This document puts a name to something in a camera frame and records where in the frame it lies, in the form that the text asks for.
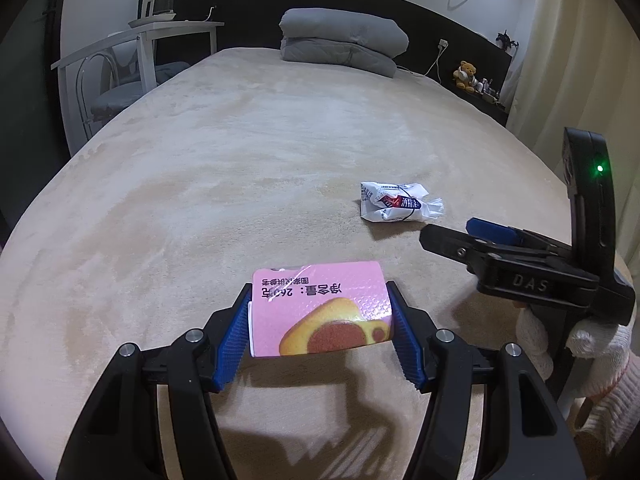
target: beige bed sheet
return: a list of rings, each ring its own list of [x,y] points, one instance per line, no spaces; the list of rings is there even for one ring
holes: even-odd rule
[[[363,180],[423,184],[451,228],[478,216],[570,241],[564,185],[432,80],[222,51],[102,129],[0,256],[0,415],[44,478],[121,343],[153,348],[202,326],[259,267],[379,260],[437,325],[491,348],[513,340],[514,309],[423,251],[421,224],[360,219]],[[245,357],[213,404],[240,480],[393,480],[427,401],[382,343]],[[476,395],[460,478],[472,476],[480,407]]]

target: pink snack package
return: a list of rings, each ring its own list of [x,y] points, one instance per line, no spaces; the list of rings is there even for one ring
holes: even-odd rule
[[[254,272],[251,355],[356,348],[391,338],[391,303],[378,262]]]

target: chair cushion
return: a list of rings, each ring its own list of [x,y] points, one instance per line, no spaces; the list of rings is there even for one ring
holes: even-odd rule
[[[156,82],[161,85],[166,83],[172,77],[178,75],[183,70],[187,70],[191,65],[184,61],[174,61],[172,63],[165,63],[164,65],[156,66]],[[140,72],[134,72],[131,75],[120,78],[120,86],[127,83],[133,83],[134,81],[140,81]]]
[[[135,81],[116,86],[98,96],[91,104],[91,113],[95,121],[113,119],[125,108],[130,107],[144,95],[142,83]]]

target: curtain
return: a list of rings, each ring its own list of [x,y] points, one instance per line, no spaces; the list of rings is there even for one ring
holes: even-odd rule
[[[510,111],[515,97],[515,91],[518,87],[518,80],[522,76],[522,63],[525,55],[520,50],[513,56],[507,76],[504,78],[504,84],[500,89],[500,102],[504,105],[505,110]]]
[[[536,0],[507,129],[562,176],[565,126],[607,139],[617,248],[640,283],[640,40],[613,0]]]

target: bread image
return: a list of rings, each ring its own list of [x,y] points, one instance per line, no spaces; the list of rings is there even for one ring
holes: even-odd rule
[[[356,348],[389,339],[389,326],[362,317],[348,298],[333,298],[313,309],[280,341],[280,355],[317,354]]]

